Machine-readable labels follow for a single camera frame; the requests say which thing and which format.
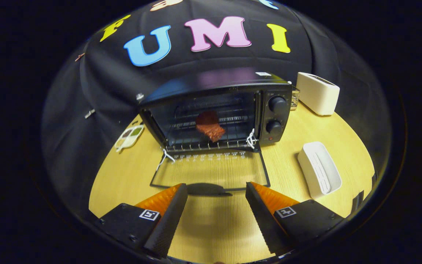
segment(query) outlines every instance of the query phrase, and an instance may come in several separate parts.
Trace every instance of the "oven knob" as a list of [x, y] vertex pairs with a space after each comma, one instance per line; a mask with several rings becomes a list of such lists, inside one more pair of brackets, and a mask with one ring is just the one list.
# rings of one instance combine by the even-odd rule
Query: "oven knob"
[[287, 115], [288, 113], [288, 102], [283, 97], [274, 97], [268, 104], [270, 110], [277, 115]]
[[266, 125], [266, 131], [273, 137], [277, 137], [283, 134], [283, 127], [281, 127], [280, 122], [271, 121], [268, 123], [268, 125]]

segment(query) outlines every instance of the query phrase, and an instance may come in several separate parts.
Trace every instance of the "black fabric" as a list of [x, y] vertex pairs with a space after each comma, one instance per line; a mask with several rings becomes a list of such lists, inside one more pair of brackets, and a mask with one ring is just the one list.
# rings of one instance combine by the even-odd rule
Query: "black fabric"
[[[184, 74], [229, 67], [258, 67], [296, 84], [298, 72], [309, 72], [340, 87], [335, 109], [366, 145], [375, 170], [382, 172], [390, 152], [391, 128], [382, 88], [368, 65], [343, 41], [306, 16], [248, 0], [190, 0], [149, 12], [130, 12], [117, 31], [99, 42], [99, 30], [67, 59], [50, 88], [42, 119], [42, 150], [47, 170], [64, 204], [81, 219], [89, 215], [89, 195], [103, 160], [137, 115], [136, 95], [151, 94], [164, 82]], [[224, 17], [244, 17], [250, 47], [211, 44], [191, 52], [194, 41], [184, 23], [205, 18], [215, 26]], [[272, 50], [267, 23], [285, 27], [290, 53]], [[171, 51], [162, 60], [136, 67], [123, 45], [139, 35], [146, 52], [158, 48], [155, 28], [171, 25]], [[85, 55], [77, 62], [78, 55]], [[85, 119], [84, 115], [95, 109]]]

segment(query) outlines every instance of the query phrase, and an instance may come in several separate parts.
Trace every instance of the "white string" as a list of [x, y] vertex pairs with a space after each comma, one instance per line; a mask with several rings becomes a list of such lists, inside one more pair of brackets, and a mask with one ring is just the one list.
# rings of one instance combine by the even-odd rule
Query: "white string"
[[252, 148], [255, 149], [253, 145], [255, 145], [256, 138], [253, 136], [253, 133], [255, 133], [255, 128], [252, 129], [252, 132], [250, 132], [250, 135], [247, 137], [247, 144]]
[[175, 163], [175, 159], [174, 159], [171, 155], [167, 154], [166, 149], [164, 148], [164, 149], [162, 149], [162, 150], [164, 151], [164, 157], [162, 158], [162, 161], [161, 161], [161, 162], [159, 163], [159, 165], [157, 166], [156, 172], [157, 172], [157, 170], [159, 169], [159, 167], [162, 165], [162, 163], [164, 162], [164, 160], [166, 159], [166, 157], [172, 160], [172, 164], [174, 164], [174, 163]]

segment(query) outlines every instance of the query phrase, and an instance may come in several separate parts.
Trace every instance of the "oven door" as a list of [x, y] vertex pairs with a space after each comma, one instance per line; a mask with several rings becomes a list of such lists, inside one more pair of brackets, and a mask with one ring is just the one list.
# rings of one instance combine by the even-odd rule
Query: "oven door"
[[[192, 97], [149, 107], [150, 113], [144, 116], [152, 118], [160, 134], [156, 139], [175, 160], [162, 156], [151, 186], [212, 184], [224, 191], [237, 191], [245, 190], [246, 182], [256, 182], [269, 187], [258, 142], [253, 148], [247, 142], [252, 131], [258, 133], [261, 109], [261, 94], [255, 91]], [[196, 129], [198, 115], [206, 111], [216, 112], [225, 130], [217, 142]]]

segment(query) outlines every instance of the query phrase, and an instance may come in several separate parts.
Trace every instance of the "white tray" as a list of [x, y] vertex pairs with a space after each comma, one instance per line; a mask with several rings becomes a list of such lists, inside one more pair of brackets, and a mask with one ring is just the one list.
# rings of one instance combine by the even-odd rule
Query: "white tray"
[[331, 194], [341, 187], [340, 173], [321, 142], [304, 144], [297, 159], [313, 199]]

